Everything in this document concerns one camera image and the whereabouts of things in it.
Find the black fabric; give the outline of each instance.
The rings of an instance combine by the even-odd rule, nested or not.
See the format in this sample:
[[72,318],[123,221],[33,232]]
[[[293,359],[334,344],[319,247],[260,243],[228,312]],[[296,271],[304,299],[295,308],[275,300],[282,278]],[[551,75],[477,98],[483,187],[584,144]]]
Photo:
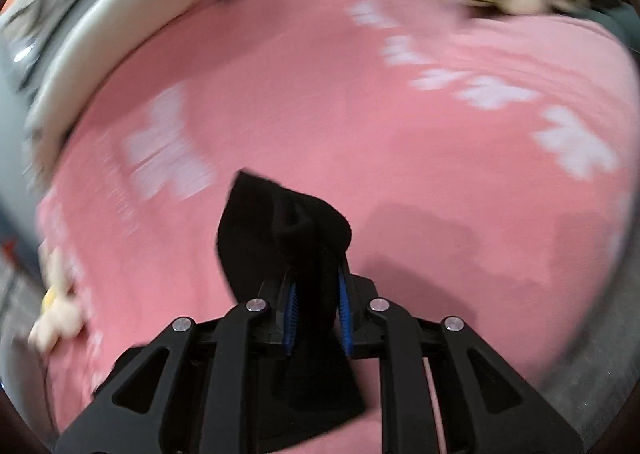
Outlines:
[[309,439],[365,410],[334,334],[338,264],[351,241],[347,220],[328,203],[238,173],[218,228],[218,256],[239,302],[263,281],[292,276],[298,336],[286,360],[260,360],[258,444],[272,452]]

